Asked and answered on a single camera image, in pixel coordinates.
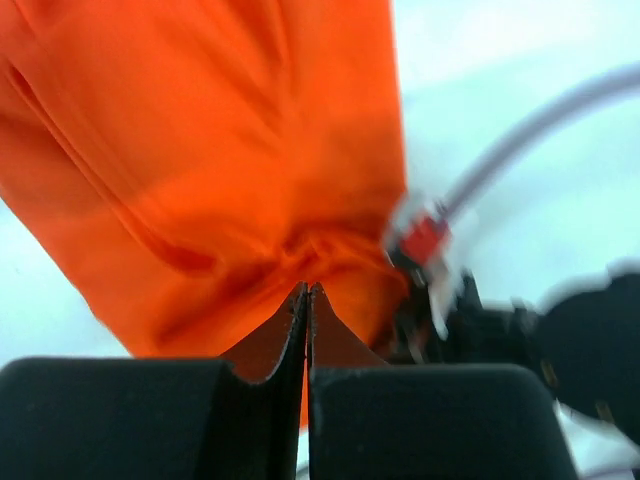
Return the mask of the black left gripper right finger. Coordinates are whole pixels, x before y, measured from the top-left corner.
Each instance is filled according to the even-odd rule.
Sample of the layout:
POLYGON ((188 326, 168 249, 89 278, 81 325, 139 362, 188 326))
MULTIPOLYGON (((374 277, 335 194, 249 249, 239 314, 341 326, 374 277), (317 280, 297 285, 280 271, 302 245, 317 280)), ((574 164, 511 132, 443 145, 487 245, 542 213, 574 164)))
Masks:
POLYGON ((550 395, 503 364, 392 366, 320 285, 308 309, 314 479, 574 479, 550 395))

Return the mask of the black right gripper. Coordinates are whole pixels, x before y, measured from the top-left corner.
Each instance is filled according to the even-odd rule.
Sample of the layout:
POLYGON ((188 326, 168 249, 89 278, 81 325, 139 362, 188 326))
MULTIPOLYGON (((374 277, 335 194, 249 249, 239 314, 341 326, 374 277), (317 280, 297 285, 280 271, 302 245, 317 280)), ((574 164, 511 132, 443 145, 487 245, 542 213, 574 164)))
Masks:
POLYGON ((385 250, 409 293, 394 314, 384 359, 397 365, 536 365, 537 313, 522 305, 484 305, 474 276, 450 271, 444 255, 449 237, 449 226, 418 199, 402 201, 394 212, 385 250))

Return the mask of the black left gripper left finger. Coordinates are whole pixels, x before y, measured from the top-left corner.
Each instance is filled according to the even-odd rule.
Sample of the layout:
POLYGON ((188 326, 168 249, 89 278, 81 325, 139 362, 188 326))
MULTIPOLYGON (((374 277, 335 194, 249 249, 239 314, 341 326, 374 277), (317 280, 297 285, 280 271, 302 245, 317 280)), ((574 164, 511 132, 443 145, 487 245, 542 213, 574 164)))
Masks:
POLYGON ((292 479, 306 288, 215 358, 30 357, 1 371, 5 479, 292 479))

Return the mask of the orange t shirt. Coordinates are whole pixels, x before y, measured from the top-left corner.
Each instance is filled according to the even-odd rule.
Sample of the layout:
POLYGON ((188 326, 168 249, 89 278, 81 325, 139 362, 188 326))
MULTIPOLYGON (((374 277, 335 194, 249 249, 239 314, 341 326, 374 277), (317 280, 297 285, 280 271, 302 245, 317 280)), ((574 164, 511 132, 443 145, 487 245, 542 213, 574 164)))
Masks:
POLYGON ((2 199, 134 355, 219 355, 300 282, 374 344, 405 188, 386 1, 1 5, 2 199))

